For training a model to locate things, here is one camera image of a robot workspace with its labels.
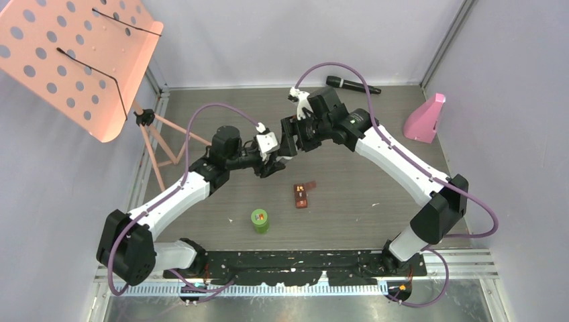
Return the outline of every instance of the cable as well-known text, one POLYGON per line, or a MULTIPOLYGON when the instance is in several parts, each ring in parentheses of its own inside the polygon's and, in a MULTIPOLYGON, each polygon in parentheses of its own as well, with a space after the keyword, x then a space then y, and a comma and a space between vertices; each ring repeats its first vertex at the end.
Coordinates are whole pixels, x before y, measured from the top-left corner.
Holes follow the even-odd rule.
POLYGON ((434 298, 434 300, 427 302, 427 303, 421 303, 421 304, 416 304, 416 303, 408 303, 408 302, 399 302, 399 299, 397 299, 397 295, 395 295, 395 297, 387 294, 387 297, 394 301, 394 302, 399 302, 399 304, 404 305, 406 307, 415 307, 415 308, 419 308, 419 307, 428 307, 430 305, 433 305, 435 303, 437 303, 440 299, 442 299, 443 295, 446 293, 446 289, 448 287, 448 283, 450 281, 450 273, 448 271, 448 264, 447 262, 444 260, 443 256, 441 254, 439 254, 439 252, 432 250, 431 248, 425 248, 424 250, 428 250, 429 252, 435 254, 436 256, 438 256, 438 258, 440 258, 440 260, 443 262, 443 265, 445 267, 445 282, 443 284, 443 289, 441 290, 441 293, 434 298))
POLYGON ((435 181, 438 184, 443 185, 444 187, 459 193, 463 196, 465 196, 467 199, 470 199, 472 201, 474 201, 477 205, 481 206, 492 218, 492 222, 493 222, 493 226, 492 229, 490 229, 489 231, 485 232, 485 233, 477 233, 477 234, 467 234, 467 233, 460 233, 460 234, 450 234, 447 235, 446 237, 462 237, 462 238, 484 238, 484 237, 488 237, 492 234, 494 234, 497 230, 498 230, 498 226, 499 226, 499 222, 498 222, 498 217, 496 216, 496 213, 484 202, 482 202, 480 199, 476 198, 475 196, 471 195, 470 193, 467 193, 466 191, 463 191, 462 189, 459 189, 455 186, 453 186, 452 184, 441 180, 439 178, 434 177, 429 171, 427 171, 426 169, 424 169, 422 166, 420 166, 418 163, 416 163, 415 161, 413 161, 408 155, 406 155, 403 151, 401 151, 401 149, 399 149, 397 146, 394 146, 391 144, 391 141, 387 138, 386 135, 384 135, 381 130, 379 129, 379 126, 375 120, 375 113, 374 113, 374 109, 373 109, 373 104, 372 104, 372 97, 371 97, 371 93, 370 93, 370 89, 368 88, 368 83, 366 82, 366 80, 364 79, 364 77, 355 69, 353 69, 352 67, 346 65, 346 64, 342 64, 341 62, 323 62, 321 64, 312 66, 311 68, 309 68, 297 81, 297 83, 295 84, 295 88, 298 89, 300 84, 302 83, 302 81, 304 80, 304 78, 306 78, 306 76, 308 74, 310 74, 313 70, 320 68, 320 67, 324 67, 324 66, 338 66, 338 67, 342 67, 345 68, 347 70, 349 70, 350 72, 353 72, 359 79, 360 81, 362 81, 362 84, 364 85, 364 89, 366 90, 366 98, 368 100, 368 110, 369 110, 369 114, 371 117, 371 121, 372 121, 372 126, 375 129, 375 132, 377 132, 377 134, 379 135, 379 137, 381 138, 381 140, 383 140, 384 142, 386 142, 390 148, 392 148, 394 151, 396 151, 402 158, 406 159, 406 161, 408 161, 408 163, 410 163, 412 166, 414 166, 418 171, 420 171, 421 173, 423 173, 424 175, 428 176, 430 179, 432 179, 433 181, 435 181))
MULTIPOLYGON (((210 104, 206 104, 200 108, 198 108, 198 110, 196 110, 192 117, 190 118, 190 121, 188 122, 188 127, 186 128, 186 141, 188 142, 190 140, 190 129, 192 127, 192 124, 194 123, 194 120, 196 118, 196 116, 198 114, 200 114, 200 112, 202 112, 204 109, 209 108, 209 107, 213 107, 213 106, 219 106, 219 107, 225 107, 226 109, 229 109, 231 111, 236 112, 237 114, 241 115, 242 117, 245 117, 248 121, 250 121, 251 123, 253 123, 253 125, 255 127, 258 126, 258 122, 255 121, 252 117, 250 117, 249 115, 247 115, 245 112, 241 111, 240 109, 236 109, 235 107, 232 107, 231 105, 227 105, 225 103, 210 103, 210 104)), ((127 235, 128 231, 134 227, 134 225, 136 225, 136 223, 138 221, 140 221, 143 217, 147 216, 149 212, 151 212, 152 210, 154 210, 155 208, 157 208, 158 206, 160 206, 161 204, 163 204, 165 201, 167 201, 169 198, 171 198, 173 195, 175 195, 178 191, 180 191, 182 189, 182 187, 184 186, 184 184, 186 183, 186 179, 188 178, 188 173, 189 173, 189 167, 190 167, 190 154, 189 154, 189 150, 188 150, 188 146, 189 144, 186 144, 186 167, 184 170, 184 175, 182 177, 181 183, 179 186, 177 186, 174 190, 172 190, 170 193, 168 193, 164 198, 160 199, 159 201, 157 201, 156 203, 154 203, 153 205, 149 206, 146 211, 143 211, 142 213, 140 213, 140 215, 138 215, 136 218, 132 219, 132 221, 130 221, 126 227, 121 231, 121 233, 117 236, 117 239, 115 240, 115 242, 113 243, 113 247, 111 248, 111 252, 109 254, 109 262, 107 263, 107 282, 109 283, 109 289, 111 290, 111 293, 113 293, 115 296, 120 296, 122 295, 124 292, 126 292, 126 290, 128 289, 128 285, 125 285, 120 291, 118 291, 115 288, 115 283, 113 282, 113 264, 115 261, 115 255, 117 253, 117 249, 119 248, 119 244, 121 243, 121 241, 123 240, 123 238, 127 235)))
POLYGON ((231 284, 233 284, 232 282, 229 282, 227 284, 225 284, 224 286, 220 287, 220 288, 216 288, 213 290, 205 290, 203 288, 198 288, 196 286, 194 286, 192 283, 190 283, 186 278, 184 278, 184 276, 182 276, 180 273, 176 272, 175 270, 168 270, 170 273, 174 274, 179 280, 181 280, 182 282, 184 282, 184 284, 186 284, 186 286, 188 286, 189 289, 194 290, 196 292, 202 292, 202 293, 215 293, 218 292, 219 290, 225 290, 227 287, 229 287, 231 284))

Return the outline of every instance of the white arm segment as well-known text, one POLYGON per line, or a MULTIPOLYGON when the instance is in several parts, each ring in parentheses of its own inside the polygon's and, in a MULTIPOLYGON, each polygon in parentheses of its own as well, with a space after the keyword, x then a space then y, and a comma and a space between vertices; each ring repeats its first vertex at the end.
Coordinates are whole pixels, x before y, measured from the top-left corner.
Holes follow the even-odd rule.
MULTIPOLYGON (((397 146, 403 153, 418 163, 424 169, 427 169, 433 177, 447 181, 448 175, 440 172, 408 149, 396 141, 382 125, 379 130, 390 141, 392 146, 397 146)), ((381 140, 375 129, 371 127, 365 133, 366 137, 358 140, 356 144, 356 152, 371 160, 382 168, 389 176, 394 178, 412 197, 415 202, 424 207, 431 200, 431 192, 439 192, 443 188, 441 184, 433 182, 422 172, 418 171, 413 165, 408 163, 406 159, 397 153, 394 149, 381 140)), ((405 262, 413 257, 415 253, 427 246, 427 242, 417 236, 410 225, 408 225, 389 245, 391 253, 400 261, 405 262)))
MULTIPOLYGON (((174 189, 180 186, 182 179, 178 180, 172 186, 167 188, 163 193, 160 193, 151 201, 144 205, 129 211, 130 218, 134 219, 143 211, 164 198, 171 193, 174 189)), ((163 204, 153 209, 149 214, 138 221, 140 225, 148 225, 150 232, 152 232, 152 239, 156 238, 164 231, 168 225, 174 221, 179 215, 184 213, 190 207, 206 199, 209 196, 209 182, 205 182, 203 177, 196 172, 188 173, 186 183, 183 188, 175 195, 171 196, 163 204)))
MULTIPOLYGON (((182 179, 183 177, 151 201, 129 211, 130 217, 132 219, 136 218, 140 213, 146 211, 149 206, 169 195, 180 186, 182 179)), ((156 241, 156 238, 164 231, 164 228, 168 227, 174 219, 208 196, 209 182, 205 182, 201 175, 190 172, 186 178, 186 183, 175 195, 150 211, 138 223, 140 225, 148 225, 148 230, 152 232, 152 240, 156 241)), ((154 243, 154 251, 156 252, 156 264, 152 269, 153 272, 161 272, 170 268, 188 268, 196 256, 196 251, 193 247, 179 240, 173 243, 154 243)))
MULTIPOLYGON (((391 141, 392 146, 397 146, 413 161, 432 173, 433 177, 446 181, 447 174, 432 168, 411 153, 411 151, 396 141, 383 125, 379 126, 379 130, 391 141)), ((385 141, 381 140, 373 127, 368 129, 365 135, 365 138, 358 140, 356 153, 371 160, 389 174, 391 178, 394 178, 419 206, 423 207, 431 200, 432 191, 438 193, 443 188, 441 184, 432 182, 430 178, 426 177, 400 156, 397 151, 391 149, 385 141)))

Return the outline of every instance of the hole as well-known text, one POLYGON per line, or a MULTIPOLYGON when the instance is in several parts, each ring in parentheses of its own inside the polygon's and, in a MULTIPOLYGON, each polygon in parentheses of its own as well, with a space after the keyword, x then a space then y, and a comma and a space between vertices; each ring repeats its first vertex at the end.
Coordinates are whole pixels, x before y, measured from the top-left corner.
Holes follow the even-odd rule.
POLYGON ((36 48, 36 56, 39 59, 46 59, 48 57, 48 53, 45 51, 45 49, 43 49, 41 47, 37 47, 36 48))
POLYGON ((30 65, 25 65, 23 67, 23 73, 28 77, 34 77, 36 75, 36 69, 30 65))
POLYGON ((60 76, 66 76, 67 75, 67 69, 65 69, 65 67, 63 67, 63 66, 57 66, 57 73, 60 76))
POLYGON ((10 56, 10 49, 4 45, 0 45, 0 57, 9 58, 10 56))
POLYGON ((18 27, 12 27, 10 28, 10 34, 12 34, 12 37, 16 38, 16 39, 22 39, 23 38, 23 31, 21 29, 19 29, 18 27))
POLYGON ((48 35, 48 39, 49 39, 51 42, 56 42, 56 41, 57 41, 57 35, 56 35, 54 32, 48 32, 47 35, 48 35))
POLYGON ((65 18, 62 15, 57 16, 57 23, 59 23, 59 25, 62 27, 67 26, 67 20, 65 20, 65 18))
POLYGON ((55 86, 54 83, 48 83, 47 89, 48 89, 48 92, 50 92, 52 94, 57 93, 57 86, 55 86))
POLYGON ((71 1, 67 1, 67 9, 71 12, 75 12, 75 4, 71 1))
POLYGON ((36 16, 34 15, 33 12, 31 12, 30 10, 26 9, 23 11, 23 17, 28 20, 29 22, 35 22, 36 21, 36 16))

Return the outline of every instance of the metal floor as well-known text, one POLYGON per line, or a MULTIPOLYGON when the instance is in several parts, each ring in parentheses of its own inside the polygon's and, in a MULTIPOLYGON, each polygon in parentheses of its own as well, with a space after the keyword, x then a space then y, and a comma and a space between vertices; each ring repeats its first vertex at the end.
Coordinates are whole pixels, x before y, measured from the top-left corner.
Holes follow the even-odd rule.
MULTIPOLYGON (((439 145, 414 142, 403 137, 403 123, 425 99, 418 86, 382 87, 382 94, 373 96, 377 119, 394 138, 410 151, 437 169, 447 172, 439 145)), ((362 93, 339 90, 348 111, 367 109, 362 93)), ((172 91, 165 117, 182 127, 194 111, 210 102, 229 103, 244 110, 254 119, 275 131, 280 139, 280 119, 295 112, 287 101, 288 89, 224 89, 172 91)), ((211 137, 219 126, 233 125, 240 129, 244 141, 250 140, 255 129, 234 112, 214 107, 204 110, 194 123, 192 132, 211 137)), ((183 135, 169 127, 162 135, 177 153, 183 135)), ((202 156, 205 146, 190 143, 191 162, 202 156)), ((157 149, 158 162, 167 160, 157 149)), ((164 166, 161 173, 166 186, 178 180, 184 162, 164 166)), ((154 173, 150 175, 145 201, 160 192, 154 173)), ((325 142, 309 153, 301 152, 287 164, 287 169, 269 178, 259 179, 252 170, 231 173, 221 189, 176 219, 158 237, 171 242, 187 237, 206 250, 316 250, 364 249, 383 247, 393 239, 418 212, 419 207, 407 192, 371 161, 351 153, 343 146, 325 142), (293 185, 316 180, 317 188, 308 193, 309 206, 296 209, 293 185), (267 211, 270 229, 265 235, 254 231, 251 212, 267 211)), ((463 221, 453 232, 465 232, 463 221)), ((469 247, 465 239, 443 241, 439 247, 469 247)))
MULTIPOLYGON (((436 297, 442 280, 413 281, 411 303, 436 297)), ((384 296, 219 297, 197 306, 178 297, 112 297, 105 321, 374 321, 486 322, 492 321, 477 280, 451 280, 446 295, 430 307, 414 309, 384 296)))

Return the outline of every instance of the black wire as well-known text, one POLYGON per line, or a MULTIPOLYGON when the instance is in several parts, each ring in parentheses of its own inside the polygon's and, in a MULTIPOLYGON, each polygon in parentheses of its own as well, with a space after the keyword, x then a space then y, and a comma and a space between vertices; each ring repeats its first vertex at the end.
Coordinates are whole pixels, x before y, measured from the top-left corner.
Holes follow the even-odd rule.
POLYGON ((128 120, 128 114, 127 114, 127 111, 126 111, 126 107, 124 106, 123 95, 121 94, 121 88, 119 87, 119 81, 118 81, 115 77, 113 77, 113 76, 107 74, 106 72, 102 72, 102 71, 96 69, 95 67, 89 66, 88 64, 85 64, 84 62, 81 62, 80 60, 77 60, 77 59, 73 58, 70 54, 67 54, 65 51, 63 51, 63 49, 61 49, 61 48, 59 48, 59 47, 57 47, 57 51, 60 52, 60 53, 62 53, 62 54, 64 54, 65 56, 69 57, 69 59, 71 59, 71 60, 73 60, 73 61, 75 61, 75 62, 78 62, 79 64, 82 64, 83 66, 89 67, 90 69, 92 69, 92 70, 94 70, 94 71, 96 71, 96 72, 100 72, 101 74, 103 74, 103 75, 105 75, 106 77, 109 77, 109 78, 111 78, 113 81, 115 81, 115 84, 117 85, 117 90, 119 91, 119 97, 120 97, 120 99, 121 99, 121 104, 123 105, 123 111, 124 111, 124 113, 125 113, 125 120, 128 120))
POLYGON ((365 270, 367 273, 369 273, 369 274, 371 274, 371 275, 374 275, 374 276, 384 276, 384 275, 387 275, 386 272, 381 272, 381 273, 380 273, 380 272, 374 272, 373 270, 370 270, 369 268, 364 267, 364 266, 362 265, 362 263, 358 263, 358 265, 359 265, 359 267, 361 267, 361 269, 365 270))
POLYGON ((107 18, 109 18, 109 19, 112 19, 112 20, 114 20, 114 21, 117 21, 117 22, 119 22, 119 23, 122 23, 123 25, 127 25, 127 26, 129 26, 129 27, 131 27, 131 28, 133 28, 133 29, 140 30, 140 31, 142 31, 142 32, 148 32, 149 34, 153 34, 153 35, 157 35, 158 37, 162 37, 161 34, 157 34, 156 32, 151 32, 150 30, 146 30, 146 29, 142 29, 142 28, 139 28, 139 27, 135 27, 135 26, 133 26, 133 25, 131 25, 131 24, 128 24, 128 23, 126 23, 126 22, 123 22, 123 21, 120 21, 120 20, 118 20, 118 19, 115 19, 114 17, 111 17, 110 15, 105 15, 104 13, 100 12, 99 10, 97 10, 97 9, 95 9, 95 8, 92 8, 92 10, 93 10, 94 12, 98 13, 99 15, 102 15, 103 17, 107 17, 107 18))
POLYGON ((243 144, 243 147, 244 147, 244 148, 247 148, 247 143, 253 143, 254 140, 255 140, 255 139, 249 140, 249 141, 245 141, 245 143, 243 144))

